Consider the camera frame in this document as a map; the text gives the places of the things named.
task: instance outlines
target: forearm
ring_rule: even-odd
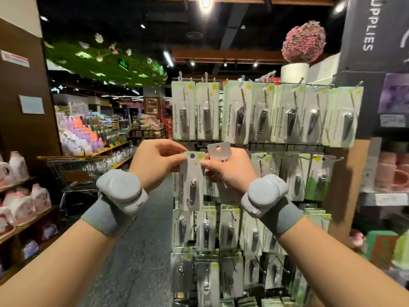
[[[76,306],[114,242],[80,219],[0,287],[0,307]]]
[[[279,243],[326,307],[407,306],[409,292],[306,217]]]

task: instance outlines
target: person's left hand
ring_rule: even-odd
[[[179,165],[187,159],[180,152],[186,151],[169,139],[144,140],[136,149],[129,172],[139,177],[142,188],[149,193],[161,185],[168,172],[179,171]]]

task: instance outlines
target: hanging greenery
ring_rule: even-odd
[[[102,82],[129,87],[154,86],[164,82],[166,72],[156,61],[136,54],[128,47],[122,49],[115,43],[103,41],[102,36],[97,34],[95,46],[98,47],[85,42],[45,43],[45,53],[57,65]]]

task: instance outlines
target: white flower pot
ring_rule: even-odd
[[[281,67],[280,81],[284,83],[299,83],[301,78],[304,78],[302,83],[307,81],[307,74],[310,65],[308,63],[289,63]]]

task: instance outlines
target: black ceiling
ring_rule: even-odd
[[[117,42],[132,50],[167,63],[163,50],[179,45],[209,49],[259,49],[281,50],[287,32],[294,26],[309,20],[317,20],[327,32],[325,53],[340,51],[344,15],[333,17],[328,6],[272,5],[268,12],[264,4],[216,3],[208,17],[204,18],[196,2],[188,2],[185,10],[181,1],[150,0],[37,0],[43,36],[47,41],[55,38],[78,41],[89,39],[95,33],[107,42]],[[187,37],[191,31],[200,32],[199,40]],[[171,77],[178,71],[185,76],[203,74],[248,74],[259,76],[281,65],[177,64],[167,68]]]

